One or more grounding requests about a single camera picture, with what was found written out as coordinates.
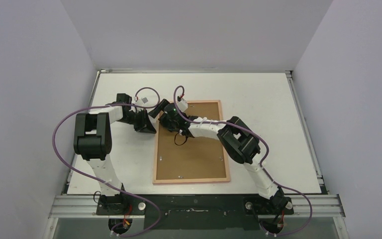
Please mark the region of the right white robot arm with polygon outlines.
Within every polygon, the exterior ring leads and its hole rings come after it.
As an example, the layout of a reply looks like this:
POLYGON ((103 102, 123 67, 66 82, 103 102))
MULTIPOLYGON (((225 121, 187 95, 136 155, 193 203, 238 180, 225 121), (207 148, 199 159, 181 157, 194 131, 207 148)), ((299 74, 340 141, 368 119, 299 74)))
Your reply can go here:
POLYGON ((239 117, 227 121, 208 119, 185 114, 187 108, 185 100, 170 103, 164 99, 149 112, 149 116, 158 119, 164 129, 186 138, 218 140, 228 156, 247 170, 262 197, 261 206, 266 213, 282 214, 293 210, 290 198, 266 172, 263 164, 266 156, 261 155, 262 140, 256 138, 239 117))

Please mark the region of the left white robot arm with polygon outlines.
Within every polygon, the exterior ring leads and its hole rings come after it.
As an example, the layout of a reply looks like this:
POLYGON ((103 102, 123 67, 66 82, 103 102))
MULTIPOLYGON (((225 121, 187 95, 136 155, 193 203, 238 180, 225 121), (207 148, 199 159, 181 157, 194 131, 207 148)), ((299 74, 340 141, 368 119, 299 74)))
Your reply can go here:
POLYGON ((98 209, 115 214, 125 214, 132 206, 122 193, 124 185, 117 177, 110 152, 112 150, 111 124, 122 122, 132 125, 136 132, 155 134, 147 112, 147 98, 132 98, 119 93, 112 106, 90 113, 76 115, 74 151, 92 168, 99 179, 98 209))

